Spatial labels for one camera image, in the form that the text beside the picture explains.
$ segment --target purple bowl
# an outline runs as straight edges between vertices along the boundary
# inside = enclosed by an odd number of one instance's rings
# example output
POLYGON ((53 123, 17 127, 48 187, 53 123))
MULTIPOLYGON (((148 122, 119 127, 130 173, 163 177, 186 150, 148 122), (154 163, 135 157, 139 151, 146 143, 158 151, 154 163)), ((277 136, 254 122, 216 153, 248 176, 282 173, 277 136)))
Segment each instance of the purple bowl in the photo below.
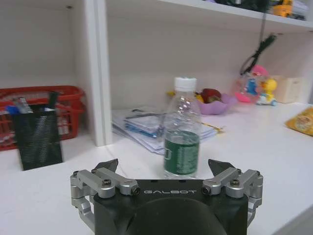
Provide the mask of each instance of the purple bowl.
POLYGON ((209 104, 204 104, 200 101, 198 101, 200 112, 204 115, 218 115, 224 113, 226 110, 228 110, 231 106, 236 104, 238 100, 234 96, 230 96, 227 94, 222 94, 221 98, 222 102, 220 101, 213 101, 209 104))

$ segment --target shelf board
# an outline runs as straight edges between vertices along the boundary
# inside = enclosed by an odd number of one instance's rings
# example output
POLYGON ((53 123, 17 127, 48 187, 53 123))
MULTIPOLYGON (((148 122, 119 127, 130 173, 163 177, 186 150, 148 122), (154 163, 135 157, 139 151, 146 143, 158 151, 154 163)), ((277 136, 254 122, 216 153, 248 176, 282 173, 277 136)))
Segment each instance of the shelf board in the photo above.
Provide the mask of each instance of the shelf board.
MULTIPOLYGON (((107 0, 108 15, 126 19, 259 32, 263 14, 202 0, 107 0)), ((313 22, 267 14, 265 32, 306 33, 313 22)))
POLYGON ((44 9, 65 10, 75 0, 0 0, 0 4, 36 7, 44 9))

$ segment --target green bottle label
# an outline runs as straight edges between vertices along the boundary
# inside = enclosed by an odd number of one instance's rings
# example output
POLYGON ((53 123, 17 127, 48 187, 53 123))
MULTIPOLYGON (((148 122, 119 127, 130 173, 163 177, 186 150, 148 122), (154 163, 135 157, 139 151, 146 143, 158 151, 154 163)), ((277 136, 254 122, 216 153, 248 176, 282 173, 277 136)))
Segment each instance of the green bottle label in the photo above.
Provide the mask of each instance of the green bottle label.
POLYGON ((188 133, 191 144, 175 143, 165 140, 164 168, 165 170, 177 174, 188 175, 197 171, 199 136, 188 133))

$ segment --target small white box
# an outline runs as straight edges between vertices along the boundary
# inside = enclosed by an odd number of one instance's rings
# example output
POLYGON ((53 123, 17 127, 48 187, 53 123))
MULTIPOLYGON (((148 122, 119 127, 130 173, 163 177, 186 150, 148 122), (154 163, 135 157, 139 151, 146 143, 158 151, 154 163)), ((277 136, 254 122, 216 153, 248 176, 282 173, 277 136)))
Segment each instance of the small white box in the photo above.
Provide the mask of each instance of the small white box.
POLYGON ((274 76, 277 81, 275 98, 280 103, 293 103, 298 100, 300 93, 301 78, 274 76))

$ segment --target white bottle cap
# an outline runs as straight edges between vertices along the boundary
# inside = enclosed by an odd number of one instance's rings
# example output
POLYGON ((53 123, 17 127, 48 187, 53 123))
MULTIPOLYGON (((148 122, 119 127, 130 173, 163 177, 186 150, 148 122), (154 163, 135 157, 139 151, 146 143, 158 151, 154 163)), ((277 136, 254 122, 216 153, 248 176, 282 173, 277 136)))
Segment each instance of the white bottle cap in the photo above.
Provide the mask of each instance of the white bottle cap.
POLYGON ((175 91, 179 92, 194 92, 197 87, 196 78, 176 77, 175 78, 175 91))

